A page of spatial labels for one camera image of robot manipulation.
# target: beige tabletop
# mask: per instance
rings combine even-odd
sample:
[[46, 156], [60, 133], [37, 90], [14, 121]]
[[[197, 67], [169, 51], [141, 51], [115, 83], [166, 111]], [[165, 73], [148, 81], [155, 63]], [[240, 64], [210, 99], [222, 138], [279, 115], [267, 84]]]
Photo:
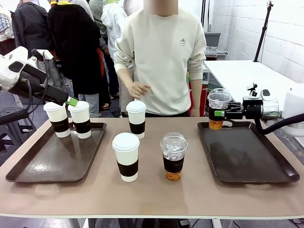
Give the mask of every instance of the beige tabletop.
[[[286, 185], [230, 185], [213, 177], [198, 137], [207, 118], [153, 118], [139, 148], [139, 177], [123, 182], [112, 149], [113, 138], [129, 131], [128, 119], [92, 119], [108, 124], [87, 177], [71, 184], [15, 184], [6, 174], [51, 124], [47, 121], [0, 167], [0, 214], [57, 218], [252, 218], [304, 215], [304, 179]], [[160, 142], [169, 132], [186, 136], [182, 177], [164, 175]], [[304, 167], [275, 137], [269, 140], [304, 177]]]

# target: paper coffee cup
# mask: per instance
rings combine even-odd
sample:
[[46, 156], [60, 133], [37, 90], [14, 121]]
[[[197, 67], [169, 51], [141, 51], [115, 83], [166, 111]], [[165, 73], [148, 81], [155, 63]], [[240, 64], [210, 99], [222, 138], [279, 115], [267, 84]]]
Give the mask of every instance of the paper coffee cup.
[[58, 138], [64, 138], [71, 134], [68, 126], [66, 104], [60, 106], [53, 102], [48, 102], [43, 106], [43, 110], [47, 112], [47, 116]]
[[112, 142], [118, 169], [125, 182], [135, 181], [138, 177], [139, 144], [138, 137], [130, 133], [121, 133]]
[[77, 105], [68, 106], [71, 113], [74, 126], [79, 139], [86, 139], [91, 136], [91, 122], [89, 113], [89, 103], [86, 101], [78, 101]]
[[132, 101], [127, 105], [129, 115], [129, 124], [132, 134], [135, 134], [139, 139], [144, 137], [145, 132], [145, 114], [146, 105], [142, 101]]

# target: plastic cup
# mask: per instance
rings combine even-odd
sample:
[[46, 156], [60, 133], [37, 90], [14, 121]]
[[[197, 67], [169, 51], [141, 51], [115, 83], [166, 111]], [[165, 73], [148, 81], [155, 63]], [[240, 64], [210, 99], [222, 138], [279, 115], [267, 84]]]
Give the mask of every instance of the plastic cup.
[[126, 108], [129, 115], [129, 124], [132, 134], [135, 134], [139, 139], [144, 137], [145, 132], [145, 115], [146, 105], [142, 101], [132, 101]]
[[188, 148], [186, 138], [179, 133], [169, 133], [161, 141], [163, 164], [166, 177], [171, 181], [181, 178], [185, 152]]
[[74, 126], [77, 131], [79, 139], [86, 139], [92, 135], [91, 122], [89, 113], [89, 103], [85, 101], [78, 101], [77, 105], [68, 106], [73, 119]]
[[215, 112], [217, 110], [225, 110], [228, 108], [229, 102], [231, 102], [231, 95], [226, 89], [217, 88], [213, 89], [209, 95], [209, 128], [212, 130], [219, 130], [223, 127], [223, 120], [212, 119], [210, 112]]
[[48, 102], [43, 106], [43, 110], [47, 112], [47, 116], [58, 138], [64, 138], [71, 134], [68, 126], [66, 104], [60, 106], [53, 102]]
[[139, 139], [131, 133], [121, 133], [112, 142], [117, 165], [123, 181], [132, 182], [138, 177]]

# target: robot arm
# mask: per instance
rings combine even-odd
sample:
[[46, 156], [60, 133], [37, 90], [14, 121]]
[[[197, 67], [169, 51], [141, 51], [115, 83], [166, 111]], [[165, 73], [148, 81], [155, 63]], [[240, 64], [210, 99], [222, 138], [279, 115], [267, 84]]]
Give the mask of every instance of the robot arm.
[[[47, 50], [34, 50], [34, 53], [42, 59], [43, 56], [46, 60], [53, 58]], [[69, 97], [67, 92], [50, 85], [41, 85], [47, 74], [36, 68], [36, 61], [36, 57], [28, 59], [28, 50], [24, 47], [18, 47], [6, 56], [0, 56], [0, 90], [4, 89], [24, 98], [29, 98], [32, 94], [58, 105], [67, 103], [76, 106], [77, 100]]]
[[[229, 103], [226, 110], [210, 109], [211, 120], [222, 121], [225, 119], [254, 119], [256, 128], [262, 134], [269, 134], [282, 128], [293, 137], [304, 137], [304, 88], [291, 89], [286, 96], [283, 111], [279, 109], [277, 99], [271, 97], [267, 89], [261, 91], [259, 97], [256, 92], [257, 85], [249, 86], [249, 96], [243, 97], [243, 103]], [[282, 119], [272, 126], [263, 129], [262, 121]]]

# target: cream sweatshirt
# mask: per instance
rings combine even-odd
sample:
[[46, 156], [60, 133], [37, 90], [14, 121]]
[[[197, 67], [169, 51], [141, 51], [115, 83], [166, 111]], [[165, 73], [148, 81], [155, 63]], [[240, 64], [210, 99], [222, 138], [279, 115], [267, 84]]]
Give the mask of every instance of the cream sweatshirt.
[[150, 85], [141, 98], [151, 114], [175, 115], [191, 106], [191, 80], [203, 78], [206, 39], [201, 22], [179, 8], [178, 15], [160, 17], [143, 10], [126, 19], [116, 41], [116, 71], [134, 61], [134, 78]]

